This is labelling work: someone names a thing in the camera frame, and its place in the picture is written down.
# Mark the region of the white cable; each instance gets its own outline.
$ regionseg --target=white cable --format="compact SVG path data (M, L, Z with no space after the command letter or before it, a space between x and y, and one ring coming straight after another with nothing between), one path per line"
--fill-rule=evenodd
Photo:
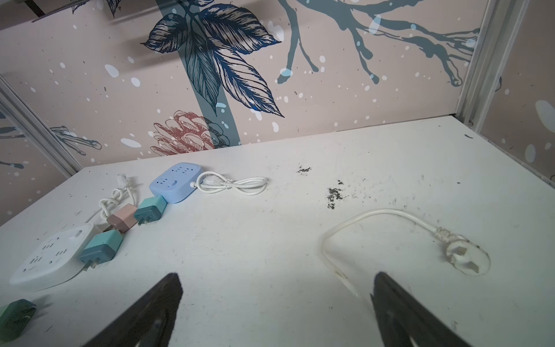
M100 212L100 217L103 220L107 220L108 217L111 215L110 211L108 210L108 207L110 207L110 205L119 205L122 200L124 199L124 195L125 193L129 194L129 197L131 198L132 201L132 205L135 205L135 197L133 196L133 193L131 192L131 187L129 186L129 182L127 181L127 177L124 174L119 174L118 175L118 185L120 186L120 188L114 188L114 190L112 190L112 197L111 198L102 198L100 199L100 201L98 202L98 206L100 207L98 210L96 210L88 219L85 223L89 223L91 219L94 218L94 216L96 216L97 213Z
M233 189L243 195L257 195L266 189L267 182L268 178L266 177L251 177L234 181L225 178L217 172L205 171L197 177L196 182L191 182L191 187L198 188L201 192L206 194Z
M423 227L426 230L429 230L434 236L436 236L436 233L441 229L442 231L445 230L443 228L436 228L431 224L428 224L426 222L424 222L422 219L418 218L415 215L412 215L410 213L404 212L404 211L400 211L400 210L396 210L396 209L390 209L390 208L385 208L385 209L379 209L379 210L372 210L372 211L368 211L368 212L364 212L362 214L359 214L358 216L355 216L333 228L331 228L330 230L328 230L325 234L323 234L318 242L318 254L320 256L320 259L324 262L324 264L326 264L327 268L330 269L331 272L333 272L338 278L339 280L343 283L343 285L345 285L345 287L347 287L347 289L353 293L354 296L356 296L357 298L360 298L365 305L368 307L371 307L371 303L368 300L368 298L365 295L362 295L358 289L356 289L356 287L353 285L353 283L351 283L351 281L349 281L349 279L347 278L347 276L343 273L343 271L341 271L341 269L339 269L324 253L324 247L326 244L326 241L331 238L333 235L337 234L339 231L345 229L346 227L348 227L351 224L354 224L356 222L359 222L367 217L373 216L373 215L377 215L377 214L394 214L394 215L398 215L399 217L403 217L406 218L412 222L415 222L416 224L419 224L421 227Z

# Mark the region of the black mark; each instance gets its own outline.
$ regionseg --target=black mark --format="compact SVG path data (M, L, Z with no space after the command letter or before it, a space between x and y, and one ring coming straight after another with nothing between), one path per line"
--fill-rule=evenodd
M343 197L341 196L341 189L339 188L328 188L327 191L329 192L329 195L327 196L327 208L331 208L332 210L335 209L335 200L343 200Z

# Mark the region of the blue power strip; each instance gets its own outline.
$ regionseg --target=blue power strip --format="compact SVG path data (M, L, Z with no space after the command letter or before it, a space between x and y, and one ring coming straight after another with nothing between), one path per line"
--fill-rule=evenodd
M170 204L178 203L196 189L191 187L191 182L196 182L202 171L196 164L176 164L152 181L150 191L154 196L163 196Z

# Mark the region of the teal charger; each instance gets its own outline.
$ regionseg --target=teal charger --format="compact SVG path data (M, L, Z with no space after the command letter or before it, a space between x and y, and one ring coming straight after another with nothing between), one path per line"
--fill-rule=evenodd
M161 195L146 198L139 205L137 211L135 211L134 217L139 222L139 225L154 222L162 218L166 205L168 205L168 203Z
M87 271L89 266L94 269L98 264L112 260L122 241L123 235L115 229L95 235L79 256L79 260L85 263L83 270Z

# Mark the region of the power socket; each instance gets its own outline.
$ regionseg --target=power socket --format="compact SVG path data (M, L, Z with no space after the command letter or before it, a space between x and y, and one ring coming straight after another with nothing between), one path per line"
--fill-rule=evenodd
M154 196L161 195L170 204L178 203L195 190L191 182L195 182L201 172L201 167L196 164L176 164L152 181L150 191Z
M83 268L79 255L99 233L96 225L87 223L49 237L21 264L9 283L36 291L71 279Z

